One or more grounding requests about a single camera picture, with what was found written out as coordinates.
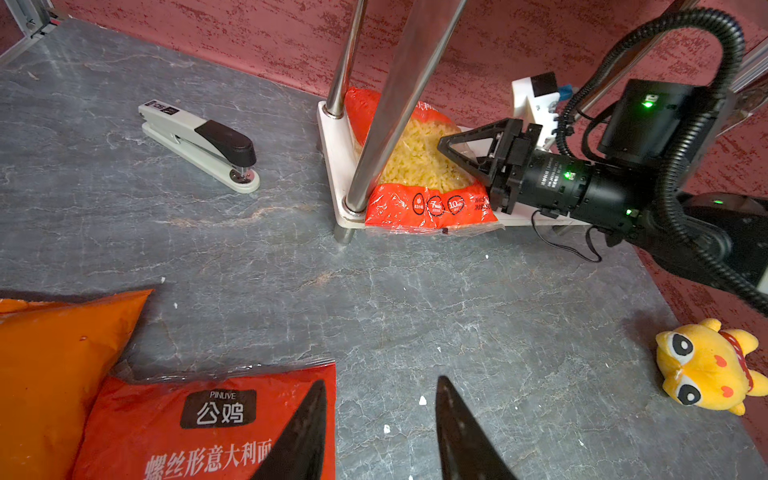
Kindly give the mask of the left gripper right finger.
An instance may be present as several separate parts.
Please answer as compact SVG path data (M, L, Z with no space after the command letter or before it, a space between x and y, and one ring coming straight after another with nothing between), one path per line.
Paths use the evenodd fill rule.
M435 415L443 479L516 479L447 376L437 380Z

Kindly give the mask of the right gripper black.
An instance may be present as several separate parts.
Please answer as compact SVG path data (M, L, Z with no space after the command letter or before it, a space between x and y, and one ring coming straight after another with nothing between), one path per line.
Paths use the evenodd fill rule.
M476 180L491 180L491 207L518 204L628 234L645 210L645 180L627 170L540 150L541 130L507 118L442 137L438 151Z

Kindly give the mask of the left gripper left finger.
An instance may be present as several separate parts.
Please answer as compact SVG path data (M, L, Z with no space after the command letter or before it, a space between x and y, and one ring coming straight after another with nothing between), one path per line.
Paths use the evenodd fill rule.
M318 480L324 467L327 390L315 381L252 480Z

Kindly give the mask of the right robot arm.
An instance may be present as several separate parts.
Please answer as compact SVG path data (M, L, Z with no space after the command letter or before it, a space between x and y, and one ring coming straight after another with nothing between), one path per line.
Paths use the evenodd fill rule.
M675 30L698 30L720 44L705 85L632 79L621 97L590 121L602 127L597 148L568 143L575 116L636 46ZM728 292L753 310L767 309L767 201L729 192L695 194L689 184L731 114L731 85L745 54L739 22L712 8L663 14L632 30L606 54L568 101L553 128L555 148L536 146L545 130L507 118L443 137L439 151L475 177L495 211L531 208L567 217L629 243L667 272Z

